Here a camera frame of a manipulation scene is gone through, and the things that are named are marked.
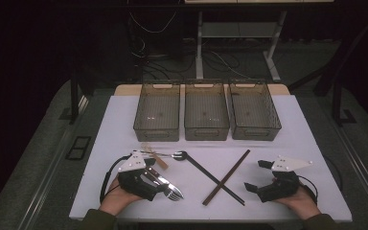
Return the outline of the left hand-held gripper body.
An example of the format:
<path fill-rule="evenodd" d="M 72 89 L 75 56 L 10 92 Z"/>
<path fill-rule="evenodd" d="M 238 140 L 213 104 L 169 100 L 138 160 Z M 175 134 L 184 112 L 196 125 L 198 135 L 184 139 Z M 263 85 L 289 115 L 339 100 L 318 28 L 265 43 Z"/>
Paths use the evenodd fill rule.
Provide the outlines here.
<path fill-rule="evenodd" d="M 143 199 L 153 201 L 159 193 L 154 185 L 143 180 L 142 175 L 149 165 L 141 152 L 132 153 L 121 166 L 118 167 L 118 180 L 120 187 Z"/>

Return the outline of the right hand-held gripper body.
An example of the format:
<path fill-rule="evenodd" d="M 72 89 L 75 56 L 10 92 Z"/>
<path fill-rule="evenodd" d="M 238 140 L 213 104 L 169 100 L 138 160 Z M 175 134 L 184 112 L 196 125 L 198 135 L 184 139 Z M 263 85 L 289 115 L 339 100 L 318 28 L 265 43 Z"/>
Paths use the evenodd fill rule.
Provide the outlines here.
<path fill-rule="evenodd" d="M 283 155 L 279 155 L 272 163 L 271 172 L 274 180 L 271 184 L 259 188 L 257 192 L 261 202 L 294 195 L 300 187 L 300 181 L 295 171 L 312 165 L 311 161 Z"/>

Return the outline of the translucent plastic spoon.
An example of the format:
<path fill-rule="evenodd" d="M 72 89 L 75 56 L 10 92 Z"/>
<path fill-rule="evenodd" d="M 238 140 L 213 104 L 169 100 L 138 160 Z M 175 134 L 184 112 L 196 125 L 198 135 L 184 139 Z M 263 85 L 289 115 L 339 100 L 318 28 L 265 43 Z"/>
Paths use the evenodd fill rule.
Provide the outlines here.
<path fill-rule="evenodd" d="M 158 166 L 162 169 L 162 170 L 166 170 L 169 165 L 163 161 L 151 148 L 149 143 L 142 143 L 141 144 L 142 149 L 146 152 L 146 154 L 148 156 L 151 156 L 152 158 L 155 159 L 156 163 L 158 164 Z"/>

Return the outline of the steel spoon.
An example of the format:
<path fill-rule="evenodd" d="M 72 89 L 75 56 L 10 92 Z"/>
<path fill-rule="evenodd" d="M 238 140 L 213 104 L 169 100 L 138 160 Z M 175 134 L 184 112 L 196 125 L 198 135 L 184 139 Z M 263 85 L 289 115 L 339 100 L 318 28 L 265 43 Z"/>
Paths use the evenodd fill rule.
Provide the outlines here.
<path fill-rule="evenodd" d="M 134 150 L 133 153 L 141 153 L 146 156 L 157 156 L 157 157 L 170 157 L 177 161 L 185 160 L 188 154 L 184 151 L 176 152 L 173 154 L 169 153 L 160 153 L 160 152 L 153 152 L 153 151 L 144 151 L 144 150 Z"/>

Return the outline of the translucent grey plastic bin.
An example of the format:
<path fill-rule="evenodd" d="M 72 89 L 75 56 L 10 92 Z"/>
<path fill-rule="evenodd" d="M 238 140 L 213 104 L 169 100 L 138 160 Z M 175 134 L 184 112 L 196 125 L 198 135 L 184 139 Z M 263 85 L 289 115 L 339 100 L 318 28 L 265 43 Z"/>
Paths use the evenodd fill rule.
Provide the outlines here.
<path fill-rule="evenodd" d="M 229 127 L 223 81 L 186 80 L 185 139 L 187 141 L 225 141 Z"/>
<path fill-rule="evenodd" d="M 133 129 L 139 142 L 179 140 L 180 81 L 142 83 Z"/>
<path fill-rule="evenodd" d="M 232 138 L 273 141 L 282 128 L 265 80 L 228 82 L 228 102 Z"/>

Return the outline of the person's left hand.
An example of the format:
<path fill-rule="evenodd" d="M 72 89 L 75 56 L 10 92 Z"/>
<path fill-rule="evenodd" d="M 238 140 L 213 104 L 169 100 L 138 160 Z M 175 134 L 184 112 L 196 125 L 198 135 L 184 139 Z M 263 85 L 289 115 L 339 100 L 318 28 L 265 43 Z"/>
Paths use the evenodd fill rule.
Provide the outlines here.
<path fill-rule="evenodd" d="M 128 205 L 141 200 L 138 195 L 126 192 L 119 186 L 119 180 L 115 177 L 109 186 L 109 190 L 104 197 L 99 210 L 114 217 L 118 216 Z"/>

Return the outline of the person's right hand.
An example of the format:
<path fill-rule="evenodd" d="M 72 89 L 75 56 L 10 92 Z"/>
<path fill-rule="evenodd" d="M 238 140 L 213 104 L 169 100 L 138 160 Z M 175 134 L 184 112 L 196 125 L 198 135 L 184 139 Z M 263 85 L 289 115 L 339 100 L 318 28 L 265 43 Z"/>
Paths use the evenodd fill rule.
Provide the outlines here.
<path fill-rule="evenodd" d="M 288 207 L 298 218 L 302 220 L 310 219 L 320 215 L 321 212 L 310 194 L 300 186 L 294 195 L 276 199 L 276 202 Z"/>

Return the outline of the white table cover sheet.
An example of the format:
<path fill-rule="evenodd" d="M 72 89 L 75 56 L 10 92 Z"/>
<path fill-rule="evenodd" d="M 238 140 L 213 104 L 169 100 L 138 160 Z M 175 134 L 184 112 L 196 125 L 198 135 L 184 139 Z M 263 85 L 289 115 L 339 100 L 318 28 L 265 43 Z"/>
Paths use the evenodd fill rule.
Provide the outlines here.
<path fill-rule="evenodd" d="M 259 160 L 273 161 L 279 155 L 311 161 L 298 170 L 318 190 L 318 207 L 336 221 L 352 218 L 341 192 L 325 163 L 296 99 L 273 99 L 282 128 L 273 141 L 227 138 L 225 141 L 153 142 L 153 150 L 173 154 L 184 151 L 187 158 L 177 161 L 163 157 L 169 167 L 162 172 L 183 193 L 171 201 L 157 195 L 153 201 L 141 200 L 129 205 L 120 220 L 142 222 L 273 222 L 295 218 L 292 212 L 275 202 L 261 202 L 246 191 L 244 182 L 259 187 L 270 184 L 272 173 L 259 167 Z M 110 98 L 93 149 L 82 175 L 69 216 L 82 219 L 90 208 L 100 204 L 104 176 L 120 157 L 141 145 L 133 130 L 138 99 L 135 96 Z"/>

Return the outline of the black floor socket panel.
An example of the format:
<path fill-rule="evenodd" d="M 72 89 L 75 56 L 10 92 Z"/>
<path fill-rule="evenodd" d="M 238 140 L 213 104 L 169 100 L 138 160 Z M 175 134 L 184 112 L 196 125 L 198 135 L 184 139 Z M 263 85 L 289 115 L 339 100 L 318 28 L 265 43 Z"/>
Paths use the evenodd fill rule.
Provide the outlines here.
<path fill-rule="evenodd" d="M 82 160 L 91 141 L 90 136 L 77 136 L 65 155 L 67 160 Z"/>

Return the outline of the black metal stand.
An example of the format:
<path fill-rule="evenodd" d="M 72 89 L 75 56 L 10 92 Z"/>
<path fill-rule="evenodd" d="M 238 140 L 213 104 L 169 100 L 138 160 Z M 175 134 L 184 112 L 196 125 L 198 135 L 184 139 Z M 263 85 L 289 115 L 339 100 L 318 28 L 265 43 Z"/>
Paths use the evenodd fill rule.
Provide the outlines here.
<path fill-rule="evenodd" d="M 332 95 L 331 115 L 339 127 L 344 124 L 355 124 L 357 120 L 349 109 L 342 106 L 342 81 L 339 76 L 340 68 L 332 67 L 330 63 L 325 64 L 319 69 L 319 80 L 314 86 L 313 92 L 316 96 L 325 97 L 329 91 Z"/>
<path fill-rule="evenodd" d="M 79 100 L 78 78 L 75 73 L 72 73 L 70 76 L 70 106 L 62 110 L 59 118 L 61 120 L 68 120 L 70 125 L 75 123 L 80 113 Z"/>

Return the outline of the white standing desk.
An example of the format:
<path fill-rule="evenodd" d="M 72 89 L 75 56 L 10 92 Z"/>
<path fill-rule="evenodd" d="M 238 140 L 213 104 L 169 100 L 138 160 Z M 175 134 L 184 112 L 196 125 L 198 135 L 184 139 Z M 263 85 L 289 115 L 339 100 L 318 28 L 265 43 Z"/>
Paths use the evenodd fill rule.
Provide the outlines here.
<path fill-rule="evenodd" d="M 198 79 L 204 78 L 202 40 L 204 38 L 268 38 L 270 46 L 263 51 L 264 61 L 274 82 L 280 82 L 276 64 L 273 60 L 277 44 L 280 40 L 287 15 L 297 7 L 303 8 L 308 5 L 325 6 L 334 0 L 184 0 L 186 6 L 194 6 L 197 12 L 197 36 L 195 53 L 195 72 Z M 274 20 L 264 19 L 259 21 L 241 22 L 205 22 L 203 14 L 208 10 L 217 9 L 223 11 L 259 11 L 268 7 L 271 11 L 276 8 L 278 16 Z"/>

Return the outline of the wooden-handled steel knife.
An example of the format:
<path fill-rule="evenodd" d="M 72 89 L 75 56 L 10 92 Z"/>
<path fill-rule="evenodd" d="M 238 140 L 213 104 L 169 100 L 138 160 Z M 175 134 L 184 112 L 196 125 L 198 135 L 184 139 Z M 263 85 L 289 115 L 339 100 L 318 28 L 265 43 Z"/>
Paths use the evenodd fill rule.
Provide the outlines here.
<path fill-rule="evenodd" d="M 145 171 L 147 175 L 151 177 L 151 180 L 157 184 L 157 185 L 167 185 L 170 190 L 175 192 L 178 196 L 180 196 L 180 199 L 184 198 L 184 195 L 181 193 L 181 191 L 174 186 L 169 180 L 167 180 L 165 177 L 163 177 L 159 172 L 157 172 L 153 167 L 146 167 Z"/>

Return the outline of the metal floor rail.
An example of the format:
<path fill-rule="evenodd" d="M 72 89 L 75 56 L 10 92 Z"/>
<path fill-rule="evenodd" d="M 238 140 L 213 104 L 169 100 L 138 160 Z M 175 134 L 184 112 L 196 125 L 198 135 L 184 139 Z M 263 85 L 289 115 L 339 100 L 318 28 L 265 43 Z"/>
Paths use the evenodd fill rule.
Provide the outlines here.
<path fill-rule="evenodd" d="M 333 173 L 355 224 L 368 228 L 368 123 L 331 121 L 337 150 L 329 154 Z"/>
<path fill-rule="evenodd" d="M 78 100 L 77 118 L 64 130 L 61 139 L 55 148 L 54 156 L 49 164 L 49 167 L 45 174 L 40 177 L 40 183 L 32 196 L 31 203 L 29 204 L 27 211 L 18 224 L 16 230 L 33 230 L 38 214 L 43 207 L 46 197 L 50 193 L 55 181 L 56 174 L 58 172 L 58 166 L 65 157 L 65 154 L 68 151 L 69 143 L 73 139 L 76 129 L 81 122 L 80 115 L 84 113 L 88 104 L 89 100 L 85 96 L 82 96 Z"/>

